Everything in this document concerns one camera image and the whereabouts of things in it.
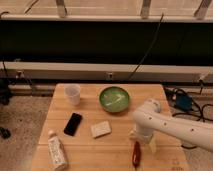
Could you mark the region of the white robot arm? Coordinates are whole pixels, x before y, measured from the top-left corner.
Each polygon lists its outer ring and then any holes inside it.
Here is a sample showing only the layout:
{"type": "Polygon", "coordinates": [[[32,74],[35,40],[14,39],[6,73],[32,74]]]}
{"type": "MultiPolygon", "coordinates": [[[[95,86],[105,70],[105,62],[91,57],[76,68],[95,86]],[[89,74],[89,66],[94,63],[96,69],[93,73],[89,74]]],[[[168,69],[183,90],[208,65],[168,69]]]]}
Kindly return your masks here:
{"type": "Polygon", "coordinates": [[[159,131],[213,152],[213,124],[165,116],[160,111],[160,103],[152,98],[140,105],[133,112],[130,137],[148,144],[153,132],[159,131]]]}

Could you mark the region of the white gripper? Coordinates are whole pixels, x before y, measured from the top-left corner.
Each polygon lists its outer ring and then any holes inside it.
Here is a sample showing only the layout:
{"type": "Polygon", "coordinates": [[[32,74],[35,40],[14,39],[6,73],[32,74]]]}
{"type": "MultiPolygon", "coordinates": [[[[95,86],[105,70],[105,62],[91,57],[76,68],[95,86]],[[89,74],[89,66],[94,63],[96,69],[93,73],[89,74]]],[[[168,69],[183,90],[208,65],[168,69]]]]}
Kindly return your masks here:
{"type": "Polygon", "coordinates": [[[137,140],[142,143],[148,144],[150,150],[153,154],[157,151],[155,137],[153,137],[154,130],[147,127],[142,127],[139,125],[135,125],[133,129],[130,131],[130,138],[132,140],[137,140]]]}

